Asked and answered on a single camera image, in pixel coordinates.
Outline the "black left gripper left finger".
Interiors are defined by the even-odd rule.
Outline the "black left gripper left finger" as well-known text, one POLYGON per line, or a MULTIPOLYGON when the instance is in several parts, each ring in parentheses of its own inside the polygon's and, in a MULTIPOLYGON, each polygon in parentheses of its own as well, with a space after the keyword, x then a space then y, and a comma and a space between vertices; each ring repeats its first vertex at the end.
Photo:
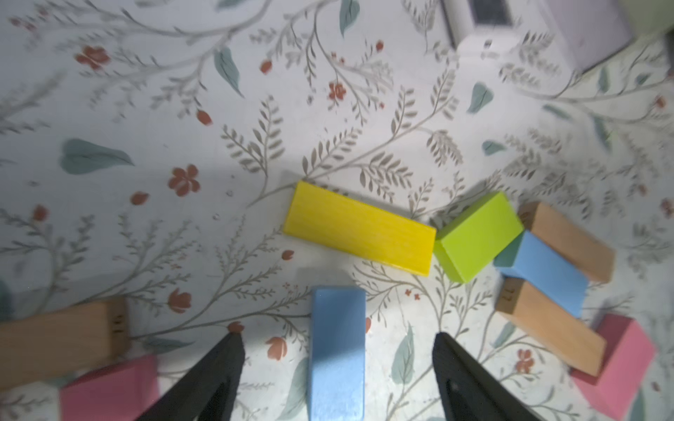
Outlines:
POLYGON ((228 333, 137 420, 231 419, 245 358, 242 336, 228 333))

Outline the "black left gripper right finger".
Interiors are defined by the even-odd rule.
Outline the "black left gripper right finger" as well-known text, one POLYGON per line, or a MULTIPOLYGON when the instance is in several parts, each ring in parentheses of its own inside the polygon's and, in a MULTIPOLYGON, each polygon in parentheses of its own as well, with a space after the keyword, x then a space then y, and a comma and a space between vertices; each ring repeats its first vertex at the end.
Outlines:
POLYGON ((432 358, 445 419, 477 421, 539 419, 449 334, 437 333, 432 358))

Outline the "lime green block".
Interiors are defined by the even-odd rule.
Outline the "lime green block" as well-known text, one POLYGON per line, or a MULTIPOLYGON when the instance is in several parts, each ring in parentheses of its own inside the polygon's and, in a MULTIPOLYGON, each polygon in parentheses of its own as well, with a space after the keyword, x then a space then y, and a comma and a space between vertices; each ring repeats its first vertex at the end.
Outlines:
POLYGON ((524 226, 507 195, 489 193, 438 231, 434 256, 452 282, 471 282, 524 226))

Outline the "numbered wood block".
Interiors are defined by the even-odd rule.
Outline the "numbered wood block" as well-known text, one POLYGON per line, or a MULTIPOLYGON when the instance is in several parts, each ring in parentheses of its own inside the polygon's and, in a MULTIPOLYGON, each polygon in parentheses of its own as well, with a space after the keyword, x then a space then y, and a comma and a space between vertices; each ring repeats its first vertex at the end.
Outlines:
POLYGON ((126 298, 116 296, 1 324, 1 390, 112 363, 130 348, 126 298))

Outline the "yellow block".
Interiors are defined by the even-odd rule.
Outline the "yellow block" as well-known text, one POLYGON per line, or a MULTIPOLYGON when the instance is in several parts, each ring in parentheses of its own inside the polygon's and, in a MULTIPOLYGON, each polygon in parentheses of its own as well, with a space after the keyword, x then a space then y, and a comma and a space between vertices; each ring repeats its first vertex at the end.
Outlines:
POLYGON ((295 190, 284 233, 356 257, 427 276, 436 230, 308 182, 295 190))

